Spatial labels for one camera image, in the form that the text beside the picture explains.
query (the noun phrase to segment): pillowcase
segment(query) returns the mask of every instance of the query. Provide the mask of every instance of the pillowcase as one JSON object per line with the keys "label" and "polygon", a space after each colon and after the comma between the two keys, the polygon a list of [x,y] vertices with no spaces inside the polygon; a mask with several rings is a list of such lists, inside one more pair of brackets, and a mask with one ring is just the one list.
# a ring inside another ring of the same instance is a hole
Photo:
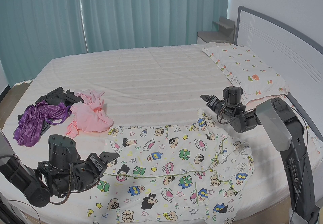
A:
{"label": "pillowcase", "polygon": [[244,104],[266,96],[287,94],[285,80],[247,46],[212,46],[202,49],[223,71],[233,86],[243,89]]}

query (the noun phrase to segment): baseboard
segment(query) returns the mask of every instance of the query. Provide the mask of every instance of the baseboard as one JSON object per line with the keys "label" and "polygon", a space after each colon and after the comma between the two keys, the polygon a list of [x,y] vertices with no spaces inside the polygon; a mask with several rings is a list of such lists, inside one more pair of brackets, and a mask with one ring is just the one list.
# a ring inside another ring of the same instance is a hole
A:
{"label": "baseboard", "polygon": [[3,100],[3,98],[5,97],[5,95],[7,95],[8,91],[10,90],[10,86],[6,86],[6,88],[4,89],[4,91],[0,94],[0,102]]}

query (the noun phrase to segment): purple satin garment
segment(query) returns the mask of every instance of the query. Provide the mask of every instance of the purple satin garment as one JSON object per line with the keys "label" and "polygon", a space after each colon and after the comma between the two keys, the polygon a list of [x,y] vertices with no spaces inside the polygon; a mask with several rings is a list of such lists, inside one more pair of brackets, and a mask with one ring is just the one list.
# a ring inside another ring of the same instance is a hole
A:
{"label": "purple satin garment", "polygon": [[[34,146],[40,139],[43,122],[57,125],[69,117],[69,107],[63,102],[58,105],[48,105],[46,101],[30,105],[26,108],[22,118],[19,120],[18,127],[14,131],[14,139],[19,145],[27,147]],[[53,123],[49,119],[62,120],[60,123]]]}

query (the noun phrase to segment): gray nightstand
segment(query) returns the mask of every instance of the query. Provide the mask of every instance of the gray nightstand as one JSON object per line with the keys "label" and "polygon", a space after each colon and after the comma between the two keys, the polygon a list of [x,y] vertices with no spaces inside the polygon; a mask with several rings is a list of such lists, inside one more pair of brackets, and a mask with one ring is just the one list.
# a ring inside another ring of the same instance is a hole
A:
{"label": "gray nightstand", "polygon": [[213,24],[219,25],[219,31],[198,31],[197,44],[233,42],[233,32],[236,24],[234,21],[220,16],[220,20],[218,22],[213,21]]}

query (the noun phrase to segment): bed sheet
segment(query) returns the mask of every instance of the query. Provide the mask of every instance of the bed sheet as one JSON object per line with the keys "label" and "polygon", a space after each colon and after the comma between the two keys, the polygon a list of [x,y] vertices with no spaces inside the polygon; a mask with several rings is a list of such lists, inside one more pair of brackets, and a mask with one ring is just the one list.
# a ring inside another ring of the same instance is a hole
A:
{"label": "bed sheet", "polygon": [[[54,59],[44,67],[22,96],[7,119],[3,132],[27,166],[36,168],[38,161],[47,160],[48,136],[65,134],[72,117],[61,125],[51,126],[33,147],[20,147],[13,140],[13,132],[18,124],[17,115],[22,114],[40,96],[59,86],[64,90],[94,88],[104,91],[104,109],[114,119],[115,126],[191,124],[196,120],[198,108],[203,108],[214,117],[200,95],[222,97],[222,90],[231,83],[201,51],[201,48],[210,45],[215,44],[126,49]],[[289,191],[280,154],[271,144],[263,127],[258,126],[243,134],[235,133],[231,126],[224,128],[231,136],[249,143],[256,168],[242,190],[244,199],[236,219],[250,216],[285,198]],[[80,131],[75,141],[81,157],[86,158],[91,152],[100,154],[106,137],[106,132]],[[321,161],[311,140],[309,158],[312,168]],[[0,182],[1,192],[6,198],[27,202],[21,192],[3,176],[0,176]],[[63,205],[49,204],[37,211],[47,223],[87,223],[84,212],[90,193],[73,194]],[[35,217],[30,207],[19,203],[15,205]]]}

